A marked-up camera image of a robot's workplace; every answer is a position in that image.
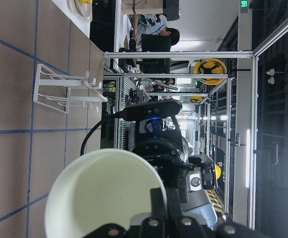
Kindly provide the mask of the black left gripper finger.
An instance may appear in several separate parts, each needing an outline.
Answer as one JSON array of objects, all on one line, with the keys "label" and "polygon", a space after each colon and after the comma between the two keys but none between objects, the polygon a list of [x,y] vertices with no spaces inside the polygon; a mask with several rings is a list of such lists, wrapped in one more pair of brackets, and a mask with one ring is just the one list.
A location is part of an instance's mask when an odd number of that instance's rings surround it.
[{"label": "black left gripper finger", "polygon": [[150,190],[151,214],[145,218],[139,231],[140,238],[167,238],[168,221],[161,188]]}]

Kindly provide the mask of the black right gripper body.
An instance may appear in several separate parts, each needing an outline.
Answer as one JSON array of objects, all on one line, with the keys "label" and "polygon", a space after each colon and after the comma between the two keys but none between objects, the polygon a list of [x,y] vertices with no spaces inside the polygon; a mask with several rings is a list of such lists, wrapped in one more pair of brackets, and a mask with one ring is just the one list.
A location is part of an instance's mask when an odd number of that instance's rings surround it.
[{"label": "black right gripper body", "polygon": [[189,194],[217,188],[216,165],[207,155],[185,158],[178,145],[165,138],[150,138],[132,150],[156,168],[164,186],[175,188],[181,203],[189,202]]}]

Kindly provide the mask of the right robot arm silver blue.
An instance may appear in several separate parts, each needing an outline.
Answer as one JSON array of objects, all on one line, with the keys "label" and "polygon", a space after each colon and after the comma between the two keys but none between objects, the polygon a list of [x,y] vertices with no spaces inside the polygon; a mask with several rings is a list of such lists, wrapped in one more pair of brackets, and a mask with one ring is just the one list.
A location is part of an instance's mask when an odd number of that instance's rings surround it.
[{"label": "right robot arm silver blue", "polygon": [[148,161],[165,188],[178,190],[183,212],[205,219],[208,228],[217,222],[208,192],[217,188],[214,161],[207,155],[193,155],[192,145],[182,137],[182,146],[167,138],[149,138],[138,143],[133,153]]}]

